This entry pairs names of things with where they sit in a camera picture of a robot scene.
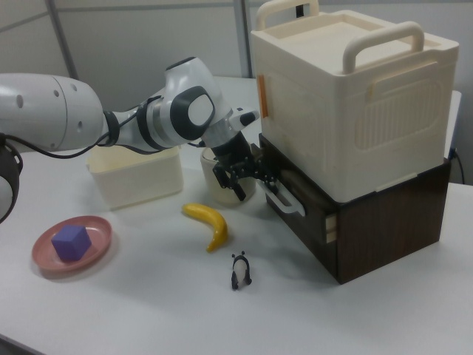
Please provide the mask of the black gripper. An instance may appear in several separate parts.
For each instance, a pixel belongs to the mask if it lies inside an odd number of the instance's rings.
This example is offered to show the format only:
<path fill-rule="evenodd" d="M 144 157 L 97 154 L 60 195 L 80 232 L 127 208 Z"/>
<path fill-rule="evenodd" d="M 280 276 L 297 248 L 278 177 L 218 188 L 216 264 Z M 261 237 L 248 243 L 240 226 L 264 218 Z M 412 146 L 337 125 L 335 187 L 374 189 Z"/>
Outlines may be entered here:
<path fill-rule="evenodd" d="M 217 159 L 212 171 L 222 190 L 218 194 L 222 202 L 242 202 L 247 197 L 238 177 L 232 171 L 252 174 L 253 178 L 262 181 L 271 192 L 279 191 L 279 169 L 269 158 L 253 157 L 250 144 L 241 132 L 228 142 L 212 147 L 211 151 Z"/>

